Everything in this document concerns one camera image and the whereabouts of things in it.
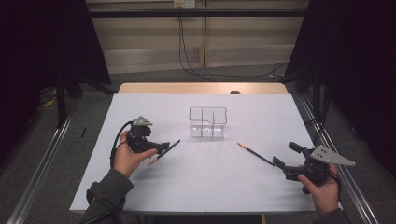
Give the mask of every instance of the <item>wire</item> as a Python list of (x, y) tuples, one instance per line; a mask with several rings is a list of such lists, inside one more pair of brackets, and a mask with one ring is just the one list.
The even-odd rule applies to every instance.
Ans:
[(340, 195), (341, 195), (341, 181), (340, 178), (338, 178), (338, 175), (334, 173), (333, 171), (329, 171), (329, 177), (331, 177), (335, 182), (337, 182), (338, 185), (338, 201), (340, 201)]
[[(179, 59), (181, 67), (183, 68), (183, 70), (185, 72), (187, 72), (191, 75), (195, 75), (195, 76), (198, 76), (200, 78), (203, 78), (203, 79), (206, 79), (206, 80), (209, 80), (212, 82), (216, 82), (216, 81), (211, 78), (208, 78), (208, 77), (246, 77), (246, 78), (265, 77), (265, 76), (273, 74), (276, 70), (281, 68), (284, 64), (289, 63), (289, 62), (283, 62), (283, 63), (274, 64), (273, 69), (271, 71), (264, 73), (264, 74), (254, 75), (254, 76), (238, 76), (238, 75), (211, 74), (211, 73), (198, 74), (194, 69), (192, 69), (192, 67), (190, 65), (189, 57), (187, 55), (186, 42), (184, 40), (183, 19), (181, 17), (178, 18), (178, 30), (179, 30), (178, 59)], [(189, 66), (190, 71), (184, 67), (183, 62), (181, 61), (181, 47), (182, 47), (182, 45), (183, 45), (183, 49), (184, 49), (184, 55), (187, 60), (187, 65)]]
[[(198, 76), (200, 78), (206, 79), (208, 81), (212, 81), (215, 82), (215, 80), (212, 80), (210, 78), (207, 77), (202, 77), (201, 75), (198, 75), (191, 67), (190, 65), (190, 61), (189, 61), (189, 57), (187, 56), (187, 51), (186, 51), (186, 42), (184, 41), (184, 28), (183, 28), (183, 19), (181, 19), (181, 17), (178, 18), (178, 33), (179, 33), (179, 40), (178, 40), (178, 60), (180, 62), (181, 67), (183, 68), (183, 70), (191, 75), (195, 75)], [(189, 68), (191, 70), (191, 72), (189, 70), (187, 70), (184, 65), (183, 62), (181, 61), (181, 44), (183, 43), (183, 49), (184, 49), (184, 55), (186, 57), (187, 60), (187, 64), (189, 65)]]
[(122, 131), (125, 129), (126, 126), (128, 126), (130, 124), (133, 124), (133, 123), (134, 123), (134, 120), (126, 122), (124, 125), (122, 125), (122, 127), (120, 128), (120, 131), (117, 133), (116, 140), (114, 140), (113, 148), (111, 148), (111, 153), (110, 153), (110, 167), (111, 168), (113, 168), (113, 166), (114, 166), (114, 159), (116, 157), (116, 152), (117, 152), (118, 147), (121, 144), (125, 143), (125, 142), (122, 142), (116, 147), (117, 142), (118, 142), (118, 140), (120, 138), (120, 135), (121, 135)]
[(320, 121), (319, 130), (315, 136), (314, 144), (317, 142), (318, 136), (320, 135), (321, 132), (323, 132), (323, 129), (324, 129), (324, 123), (326, 121), (327, 112), (329, 111), (329, 104), (330, 104), (329, 98), (330, 98), (329, 90), (327, 89), (327, 87), (325, 87), (324, 97), (323, 97), (323, 106), (322, 106), (322, 109), (320, 111), (320, 115), (318, 118), (318, 121)]

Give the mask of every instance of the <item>clear plastic box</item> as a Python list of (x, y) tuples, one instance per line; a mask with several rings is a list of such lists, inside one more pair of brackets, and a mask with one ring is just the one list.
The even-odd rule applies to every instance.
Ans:
[(224, 137), (227, 123), (225, 107), (190, 107), (191, 137)]

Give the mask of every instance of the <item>black curtain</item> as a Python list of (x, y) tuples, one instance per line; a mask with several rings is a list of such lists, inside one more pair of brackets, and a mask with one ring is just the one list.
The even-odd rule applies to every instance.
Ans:
[(106, 62), (84, 0), (5, 0), (0, 3), (1, 160), (33, 116), (39, 91), (57, 76), (110, 84)]
[[(328, 4), (339, 8), (334, 15), (340, 21), (315, 13)], [(396, 176), (396, 5), (392, 0), (311, 0), (308, 8), (286, 77), (306, 91), (318, 69), (320, 81), (373, 155)]]

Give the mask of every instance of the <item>metal frame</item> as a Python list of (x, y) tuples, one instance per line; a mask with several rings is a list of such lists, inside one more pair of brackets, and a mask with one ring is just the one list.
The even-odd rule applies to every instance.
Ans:
[(92, 18), (130, 17), (304, 17), (306, 9), (90, 9)]
[(62, 140), (64, 139), (64, 135), (67, 132), (70, 121), (77, 110), (78, 101), (79, 100), (76, 100), (71, 106), (70, 113), (67, 116), (64, 124), (55, 131), (55, 134), (53, 135), (52, 140), (49, 143), (43, 159), (35, 170), (35, 174), (30, 180), (29, 185), (27, 186), (26, 190), (24, 191), (20, 200), (15, 206), (14, 211), (9, 217), (7, 224), (20, 224), (23, 223), (26, 219), (26, 216), (28, 215), (32, 204), (35, 201), (35, 197), (40, 190), (40, 186), (44, 181), (44, 178), (50, 168), (51, 162), (55, 157), (56, 151), (58, 150), (59, 146), (62, 143)]
[[(310, 119), (315, 119), (315, 113), (313, 111), (313, 106), (307, 97), (301, 98), (302, 104), (304, 106), (305, 112)], [(318, 122), (314, 122), (315, 130), (318, 132), (319, 137), (323, 145), (335, 152), (338, 153), (337, 148), (335, 147), (334, 142), (330, 138), (324, 127), (320, 127)], [(364, 223), (376, 223), (378, 224), (378, 220), (375, 217), (375, 214), (368, 204), (366, 198), (362, 194), (359, 189), (355, 179), (352, 177), (352, 174), (349, 172), (348, 168), (345, 165), (338, 165), (338, 175), (340, 176), (345, 189), (348, 191), (353, 203), (355, 204), (358, 212), (361, 214), (361, 218)]]

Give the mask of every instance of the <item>wall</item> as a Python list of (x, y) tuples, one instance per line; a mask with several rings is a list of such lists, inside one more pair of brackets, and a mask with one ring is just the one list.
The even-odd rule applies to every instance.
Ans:
[[(197, 0), (196, 8), (304, 9), (307, 3), (307, 0)], [(87, 0), (87, 4), (89, 9), (170, 9), (174, 6), (173, 1), (166, 0)], [(92, 20), (110, 74), (180, 68), (178, 18)], [(190, 65), (210, 67), (288, 61), (302, 20), (182, 18)]]

